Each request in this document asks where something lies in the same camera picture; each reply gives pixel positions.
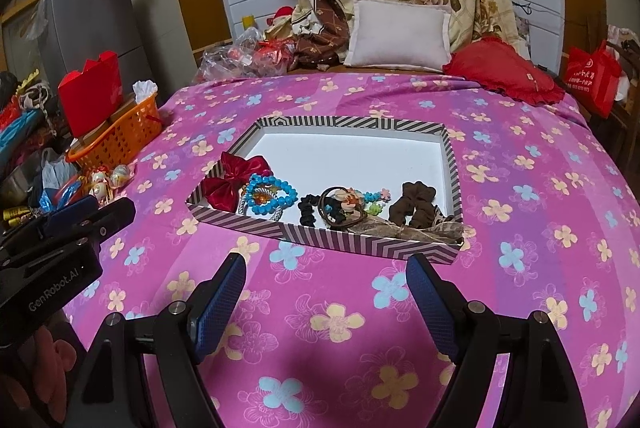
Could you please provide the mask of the left hand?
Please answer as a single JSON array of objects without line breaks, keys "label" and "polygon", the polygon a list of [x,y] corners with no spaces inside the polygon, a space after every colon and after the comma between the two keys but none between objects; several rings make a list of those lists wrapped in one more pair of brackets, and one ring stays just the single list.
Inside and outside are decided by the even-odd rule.
[{"label": "left hand", "polygon": [[36,397],[47,407],[53,420],[64,422],[67,408],[66,373],[76,363],[76,350],[66,340],[54,340],[46,326],[35,331],[34,341],[32,385]]}]

